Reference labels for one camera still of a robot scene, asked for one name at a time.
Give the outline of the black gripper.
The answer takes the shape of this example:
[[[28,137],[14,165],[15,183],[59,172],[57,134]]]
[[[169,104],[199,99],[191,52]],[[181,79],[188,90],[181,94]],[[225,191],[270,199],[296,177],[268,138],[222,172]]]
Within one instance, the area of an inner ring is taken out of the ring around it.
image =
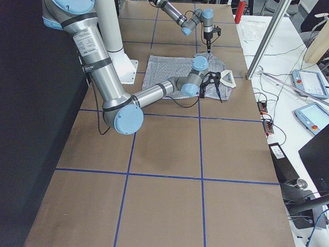
[[[206,40],[207,46],[207,53],[211,53],[211,39],[212,39],[212,32],[203,32],[204,39]]]

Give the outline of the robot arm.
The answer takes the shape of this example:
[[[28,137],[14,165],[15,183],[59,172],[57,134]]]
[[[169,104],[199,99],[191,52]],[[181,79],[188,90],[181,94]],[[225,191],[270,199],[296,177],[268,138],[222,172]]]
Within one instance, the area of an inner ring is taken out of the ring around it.
[[[188,19],[184,14],[178,11],[169,1],[158,0],[149,1],[154,4],[154,7],[160,8],[165,12],[178,26],[184,35],[189,36],[192,31],[201,23],[203,28],[203,38],[206,40],[204,44],[207,46],[207,53],[211,53],[211,45],[213,34],[217,33],[217,37],[221,35],[221,29],[213,25],[214,12],[211,8],[195,9],[192,11],[192,16]]]
[[[142,108],[180,91],[197,95],[208,73],[203,56],[192,60],[185,77],[172,77],[136,94],[127,93],[122,78],[135,70],[124,52],[115,1],[43,1],[44,24],[67,32],[73,39],[84,70],[89,73],[103,99],[103,119],[117,132],[130,135],[143,123]]]

